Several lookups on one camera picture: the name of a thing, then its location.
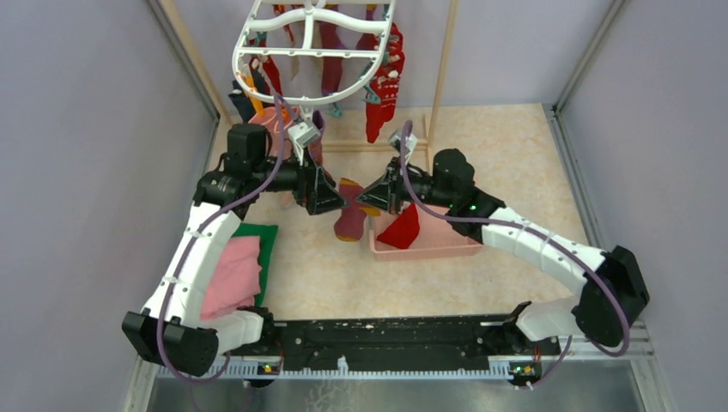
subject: red sock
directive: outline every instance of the red sock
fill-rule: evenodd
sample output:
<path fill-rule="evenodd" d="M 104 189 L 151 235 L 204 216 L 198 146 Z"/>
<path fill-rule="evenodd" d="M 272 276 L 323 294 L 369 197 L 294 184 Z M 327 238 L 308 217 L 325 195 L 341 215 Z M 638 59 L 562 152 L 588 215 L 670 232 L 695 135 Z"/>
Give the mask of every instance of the red sock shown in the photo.
<path fill-rule="evenodd" d="M 377 236 L 377 241 L 397 249 L 409 249 L 419 234 L 420 219 L 417 207 L 411 204 L 384 232 Z"/>

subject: floor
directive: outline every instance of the floor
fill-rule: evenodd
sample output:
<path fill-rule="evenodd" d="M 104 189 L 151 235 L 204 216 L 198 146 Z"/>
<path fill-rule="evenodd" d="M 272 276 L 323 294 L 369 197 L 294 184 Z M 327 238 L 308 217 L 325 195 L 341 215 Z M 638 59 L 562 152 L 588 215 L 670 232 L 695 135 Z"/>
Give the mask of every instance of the floor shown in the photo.
<path fill-rule="evenodd" d="M 424 136 L 425 109 L 399 109 L 383 136 L 406 118 Z M 212 159 L 225 150 L 226 127 Z M 326 139 L 364 137 L 363 112 L 329 119 Z M 444 107 L 436 150 L 459 148 L 476 169 L 476 183 L 521 215 L 577 242 L 585 234 L 553 137 L 540 105 Z M 326 153 L 324 166 L 336 180 L 368 185 L 394 152 Z M 425 167 L 425 156 L 412 163 Z M 475 256 L 409 262 L 378 262 L 369 245 L 336 238 L 339 212 L 308 216 L 283 209 L 279 194 L 260 197 L 246 221 L 276 224 L 279 237 L 264 305 L 277 319 L 354 318 L 510 312 L 524 300 L 568 295 L 558 282 L 508 253 L 483 248 Z"/>

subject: sock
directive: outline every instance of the sock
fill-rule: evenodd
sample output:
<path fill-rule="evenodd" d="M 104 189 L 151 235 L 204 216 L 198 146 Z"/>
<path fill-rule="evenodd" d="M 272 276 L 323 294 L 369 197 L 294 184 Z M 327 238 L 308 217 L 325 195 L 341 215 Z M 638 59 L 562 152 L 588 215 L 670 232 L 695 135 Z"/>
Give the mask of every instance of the sock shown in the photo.
<path fill-rule="evenodd" d="M 341 178 L 338 191 L 349 202 L 349 206 L 342 209 L 341 216 L 334 223 L 334 233 L 341 241 L 356 242 L 364 235 L 364 221 L 367 215 L 378 216 L 379 210 L 356 202 L 356 197 L 364 191 L 364 188 L 354 180 Z"/>
<path fill-rule="evenodd" d="M 417 207 L 412 203 L 384 232 L 377 236 L 377 241 L 397 249 L 409 249 L 419 234 L 420 219 Z"/>

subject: wooden drying rack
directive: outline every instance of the wooden drying rack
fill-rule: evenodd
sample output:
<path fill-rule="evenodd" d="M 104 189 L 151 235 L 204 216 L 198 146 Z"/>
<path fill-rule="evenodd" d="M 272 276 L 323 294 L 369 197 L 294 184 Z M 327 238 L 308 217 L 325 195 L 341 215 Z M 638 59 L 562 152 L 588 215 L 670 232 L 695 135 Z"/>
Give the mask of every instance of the wooden drying rack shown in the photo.
<path fill-rule="evenodd" d="M 177 5 L 174 0 L 158 0 L 162 11 L 167 15 L 170 25 L 177 34 L 177 37 L 189 56 L 192 66 L 199 76 L 202 84 L 207 91 L 210 99 L 215 105 L 215 109 L 220 116 L 227 122 L 233 124 L 230 113 L 222 102 L 220 93 L 215 88 L 212 77 L 209 75 L 207 67 L 204 64 L 202 56 L 195 41 L 192 39 L 191 33 L 184 20 L 182 19 Z M 442 52 L 440 54 L 440 68 L 437 74 L 437 83 L 435 86 L 434 100 L 432 112 L 430 114 L 429 124 L 426 116 L 422 116 L 422 129 L 425 130 L 425 136 L 419 136 L 416 151 L 424 151 L 428 159 L 428 166 L 432 164 L 434 157 L 434 138 L 435 128 L 437 125 L 437 116 L 440 111 L 440 101 L 442 99 L 442 89 L 447 73 L 447 61 L 450 56 L 450 47 L 452 44 L 452 30 L 455 27 L 455 18 L 458 13 L 459 0 L 450 0 L 450 8 L 447 12 L 447 25 L 445 30 L 445 38 L 442 43 Z M 326 152 L 381 152 L 391 151 L 391 147 L 387 142 L 368 143 L 362 140 L 324 140 L 324 151 Z"/>

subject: gray wall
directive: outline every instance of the gray wall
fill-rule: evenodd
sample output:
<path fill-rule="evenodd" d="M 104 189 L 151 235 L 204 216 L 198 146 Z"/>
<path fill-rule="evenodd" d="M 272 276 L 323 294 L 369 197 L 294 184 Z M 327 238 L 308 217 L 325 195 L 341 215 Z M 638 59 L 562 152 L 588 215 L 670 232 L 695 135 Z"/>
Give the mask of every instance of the gray wall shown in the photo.
<path fill-rule="evenodd" d="M 566 112 L 610 245 L 636 252 L 680 410 L 725 410 L 728 3 L 631 2 Z"/>
<path fill-rule="evenodd" d="M 143 1 L 0 6 L 0 409 L 118 410 L 212 117 Z"/>
<path fill-rule="evenodd" d="M 177 0 L 215 84 L 226 95 L 233 79 L 233 47 L 252 0 L 213 3 Z M 610 0 L 461 0 L 443 104 L 555 101 L 610 4 Z M 402 0 L 397 4 L 395 22 L 404 34 L 407 58 L 401 106 L 432 105 L 448 7 L 446 0 Z M 364 16 L 362 7 L 342 10 Z M 262 11 L 263 16 L 273 16 L 268 6 Z M 359 39 L 351 32 L 339 32 L 349 46 Z M 287 44 L 282 30 L 272 33 L 270 42 Z M 279 57 L 276 62 L 287 80 L 288 60 Z M 361 62 L 347 63 L 342 85 L 351 84 L 361 71 Z M 301 73 L 294 83 L 284 82 L 284 93 L 320 95 L 320 74 L 316 73 L 320 72 L 311 62 L 301 62 Z M 343 106 L 361 106 L 363 97 L 359 92 Z M 230 104 L 228 109 L 234 112 Z"/>

